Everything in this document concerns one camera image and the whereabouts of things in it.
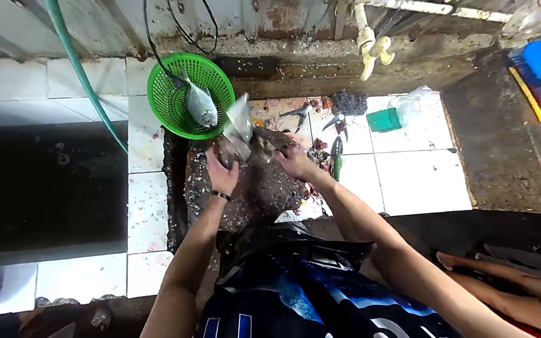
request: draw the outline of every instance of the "silver fish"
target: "silver fish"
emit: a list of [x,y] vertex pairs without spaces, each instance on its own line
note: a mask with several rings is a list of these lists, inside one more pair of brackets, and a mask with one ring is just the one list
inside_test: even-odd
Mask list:
[[183,80],[189,84],[189,91],[187,92],[187,109],[189,113],[200,125],[208,128],[215,127],[218,123],[218,111],[216,111],[210,91],[208,88],[202,90],[191,82],[184,65],[181,69]]

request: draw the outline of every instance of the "black wristband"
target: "black wristband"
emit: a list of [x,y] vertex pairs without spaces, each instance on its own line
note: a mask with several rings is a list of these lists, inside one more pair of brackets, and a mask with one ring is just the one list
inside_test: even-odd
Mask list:
[[216,190],[213,190],[213,191],[212,191],[212,194],[213,194],[213,195],[216,195],[216,196],[219,196],[219,197],[222,197],[222,198],[226,199],[228,202],[231,201],[231,196],[229,196],[229,195],[227,195],[227,194],[223,194],[222,192],[218,192],[218,191],[216,191]]

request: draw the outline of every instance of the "fish head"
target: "fish head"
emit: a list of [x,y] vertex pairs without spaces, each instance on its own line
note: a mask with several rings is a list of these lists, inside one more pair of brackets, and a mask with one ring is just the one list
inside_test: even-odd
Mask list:
[[214,114],[212,111],[205,111],[204,114],[201,116],[200,121],[202,126],[212,128],[215,127],[218,123],[218,115]]

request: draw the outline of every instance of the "green plastic basket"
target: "green plastic basket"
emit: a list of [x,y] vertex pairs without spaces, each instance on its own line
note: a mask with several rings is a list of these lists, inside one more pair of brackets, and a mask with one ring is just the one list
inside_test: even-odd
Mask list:
[[150,106],[162,125],[173,133],[190,140],[206,140],[222,133],[227,121],[225,113],[235,102],[233,86],[225,73],[205,57],[190,53],[175,53],[162,60],[173,74],[181,73],[181,65],[187,69],[189,79],[200,87],[208,88],[218,110],[218,124],[214,128],[199,125],[187,110],[187,90],[178,90],[166,76],[159,64],[150,72],[147,80],[147,97]]

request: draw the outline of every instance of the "black cable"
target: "black cable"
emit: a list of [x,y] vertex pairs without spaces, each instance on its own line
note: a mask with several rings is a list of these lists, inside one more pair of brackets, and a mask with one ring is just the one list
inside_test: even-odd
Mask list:
[[173,16],[174,23],[177,24],[178,30],[181,32],[181,35],[187,41],[187,43],[195,47],[198,47],[198,49],[201,50],[202,53],[211,54],[212,52],[214,52],[214,50],[216,49],[216,44],[218,43],[218,25],[216,24],[216,20],[214,19],[214,14],[212,14],[212,10],[210,9],[210,6],[208,6],[208,3],[206,2],[206,0],[202,0],[202,2],[204,3],[204,6],[206,6],[208,15],[210,16],[210,19],[212,19],[212,23],[214,24],[214,28],[216,29],[216,34],[214,35],[214,47],[211,50],[204,50],[202,47],[199,46],[197,42],[193,41],[193,39],[189,37],[187,32],[185,32],[181,24],[178,22],[177,18],[174,16],[173,9],[172,7],[170,7],[170,0],[166,0],[166,2],[168,4],[168,10],[170,11],[170,14]]
[[152,38],[150,36],[150,25],[149,25],[149,22],[147,22],[147,0],[143,0],[143,17],[146,20],[147,42],[150,43],[150,47],[152,49],[152,52],[154,53],[154,56],[156,57],[156,60],[158,61],[158,64],[160,65],[160,67],[162,68],[162,70],[164,71],[166,76],[168,76],[173,81],[173,84],[174,84],[175,88],[177,88],[177,89],[184,88],[185,87],[185,81],[178,78],[168,68],[166,68],[164,66],[164,64],[162,64],[162,61],[160,60],[160,56],[157,53],[156,45],[154,44],[154,42],[152,41]]

